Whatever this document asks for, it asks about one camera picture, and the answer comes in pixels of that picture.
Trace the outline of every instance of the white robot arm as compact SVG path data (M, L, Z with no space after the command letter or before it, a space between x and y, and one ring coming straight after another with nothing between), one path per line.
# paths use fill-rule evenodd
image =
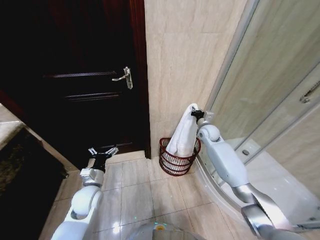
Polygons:
M219 129L210 123L213 113L194 110L191 115L197 119L197 137L206 146L218 175L241 201L251 204L243 207L241 213L253 234L266 240L303 240L291 232L293 227L277 204L250 184L245 165L224 141Z
M71 201L71 207L64 221L55 230L52 240L90 240L97 218L97 211L102 200L101 186L104 181L105 164L118 152L113 147L104 153L89 149L95 158L92 168L81 170L83 188L77 191Z

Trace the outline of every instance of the towel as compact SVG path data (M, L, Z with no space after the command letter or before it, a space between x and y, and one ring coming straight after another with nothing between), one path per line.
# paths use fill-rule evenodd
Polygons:
M169 144L166 146L166 151L177 157L189 157L195 148L198 127L196 118L191 116L193 107L196 110L199 109L195 103L186 108Z

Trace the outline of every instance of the red basket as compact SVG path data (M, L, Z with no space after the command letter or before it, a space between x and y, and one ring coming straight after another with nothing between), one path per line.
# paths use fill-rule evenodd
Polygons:
M159 164L160 167L167 173L172 176L181 176L186 174L189 169L191 168L192 163L196 159L197 154L200 152L201 143L200 140L197 138L195 141L193 154L192 156L187 157L179 157L170 154L166 151L166 147L170 142L169 137L161 138L160 143L160 157L159 157Z

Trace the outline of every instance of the floor tile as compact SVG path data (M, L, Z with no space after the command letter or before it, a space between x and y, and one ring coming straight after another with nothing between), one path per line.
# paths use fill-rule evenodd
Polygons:
M249 226L243 222L238 222L230 217L227 213L225 213L222 209L220 209L221 214L228 225L230 232L234 238L234 240L258 240L256 236L253 235Z
M121 188L103 191L94 232L115 228L120 225Z
M178 183L187 208L193 208L211 202L205 187L202 186L194 173L180 176Z
M155 220L159 223L172 224L175 227L181 228L188 232L194 231L187 210L176 211L166 215L157 216Z
M159 179L166 179L172 177L167 174L159 165L159 157L153 159L147 159L148 171L150 174L150 181L155 181Z
M189 208L187 211L194 231L206 240L233 239L228 225L215 203Z
M91 240L120 240L120 227L95 232Z
M63 200L72 198L74 194L82 188L82 178L80 171L72 171L69 177L62 180L60 189L55 197L55 200Z
M111 158L109 158L106 161L106 164L115 164L115 163L122 163L126 161L132 161L137 159L144 159L145 157L145 151L132 151L127 153L121 153L113 155Z
M156 180L150 184L156 216L186 209L177 178Z
M153 218L150 218L147 220L137 221L134 223L130 223L130 224L121 226L121 240L127 240L128 237L130 236L130 234L133 233L133 231L135 231L141 225L148 224L148 223L154 223L155 221L156 221L156 219L153 217Z
M104 180L101 190L121 188L122 163L108 164L105 168Z
M121 225L150 219L154 216L149 182L122 188Z
M198 170L198 165L196 163L196 160L193 161L190 170L187 172L187 174L194 174Z
M64 221L71 207L71 198L55 201L45 221L39 240L50 240L57 227Z
M149 182L147 159L127 161L122 166L122 187Z

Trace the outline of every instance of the door handle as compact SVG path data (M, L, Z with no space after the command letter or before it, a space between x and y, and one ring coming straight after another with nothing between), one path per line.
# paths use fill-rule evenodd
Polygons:
M123 70L124 70L124 75L122 77L119 77L119 78L112 78L112 81L117 82L117 81L120 81L122 79L126 79L126 85L128 86L128 89L131 90L134 87L134 85L132 83L130 68L128 68L126 66Z

